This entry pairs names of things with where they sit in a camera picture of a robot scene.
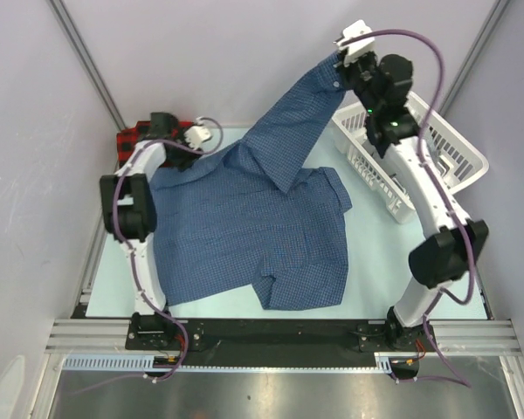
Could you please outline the blue checked shirt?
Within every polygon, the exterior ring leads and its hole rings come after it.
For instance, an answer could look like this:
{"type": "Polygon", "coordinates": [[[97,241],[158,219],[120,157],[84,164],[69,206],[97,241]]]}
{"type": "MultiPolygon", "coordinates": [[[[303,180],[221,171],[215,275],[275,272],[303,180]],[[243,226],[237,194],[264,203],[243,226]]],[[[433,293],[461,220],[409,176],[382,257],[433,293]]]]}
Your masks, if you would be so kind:
{"type": "Polygon", "coordinates": [[[335,169],[305,165],[345,96],[337,60],[304,74],[238,141],[155,173],[154,254],[171,305],[246,285],[266,310],[340,304],[352,203],[335,169]]]}

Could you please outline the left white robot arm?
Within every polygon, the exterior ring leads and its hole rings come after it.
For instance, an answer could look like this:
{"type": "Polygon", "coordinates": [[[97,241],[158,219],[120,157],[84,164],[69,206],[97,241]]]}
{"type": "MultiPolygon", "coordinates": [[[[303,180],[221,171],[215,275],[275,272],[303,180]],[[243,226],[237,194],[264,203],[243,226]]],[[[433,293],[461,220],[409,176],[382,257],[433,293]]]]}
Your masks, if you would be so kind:
{"type": "Polygon", "coordinates": [[[190,168],[210,139],[199,120],[180,121],[163,112],[116,135],[119,168],[100,178],[100,199],[105,229],[121,245],[133,280],[134,312],[125,344],[129,350],[167,349],[183,339],[167,319],[167,299],[155,265],[157,214],[149,182],[160,167],[190,168]]]}

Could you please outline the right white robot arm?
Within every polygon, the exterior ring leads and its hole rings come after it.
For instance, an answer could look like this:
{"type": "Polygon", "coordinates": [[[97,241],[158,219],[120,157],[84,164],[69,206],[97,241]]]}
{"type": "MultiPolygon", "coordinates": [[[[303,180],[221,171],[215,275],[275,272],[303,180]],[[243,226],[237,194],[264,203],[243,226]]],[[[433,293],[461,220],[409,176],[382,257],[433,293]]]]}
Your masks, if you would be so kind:
{"type": "Polygon", "coordinates": [[[384,171],[394,170],[417,213],[424,241],[409,257],[412,278],[385,320],[383,337],[405,350],[426,333],[427,317],[449,286],[464,275],[474,287],[475,263],[487,240],[488,227],[473,221],[454,199],[424,142],[426,119],[416,120],[406,106],[412,86],[412,63],[390,54],[378,60],[373,51],[343,48],[335,66],[342,84],[363,106],[363,127],[349,139],[346,150],[360,175],[391,187],[384,171]]]}

